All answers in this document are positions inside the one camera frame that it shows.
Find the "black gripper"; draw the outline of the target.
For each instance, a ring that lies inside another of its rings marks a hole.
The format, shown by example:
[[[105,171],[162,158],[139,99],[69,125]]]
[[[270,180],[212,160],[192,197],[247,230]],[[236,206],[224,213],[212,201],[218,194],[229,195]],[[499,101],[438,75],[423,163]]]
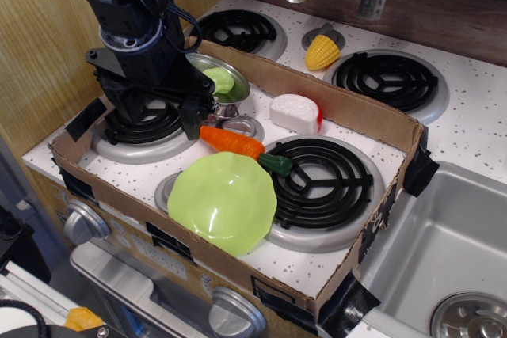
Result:
[[[198,139],[215,105],[213,85],[187,60],[178,15],[99,13],[97,19],[105,46],[88,51],[86,60],[96,67],[101,87],[120,115],[139,122],[146,94],[159,91],[180,105],[188,140]]]

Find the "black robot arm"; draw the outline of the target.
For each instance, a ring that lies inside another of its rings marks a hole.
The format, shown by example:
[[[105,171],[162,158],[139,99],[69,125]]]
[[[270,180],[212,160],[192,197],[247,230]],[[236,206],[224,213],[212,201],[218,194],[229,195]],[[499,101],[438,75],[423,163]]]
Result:
[[[177,108],[182,129],[190,140],[215,110],[215,83],[196,69],[187,55],[203,40],[189,46],[181,19],[196,19],[174,0],[86,0],[100,25],[103,48],[90,50],[86,60],[115,109],[137,123],[147,97],[159,97]]]

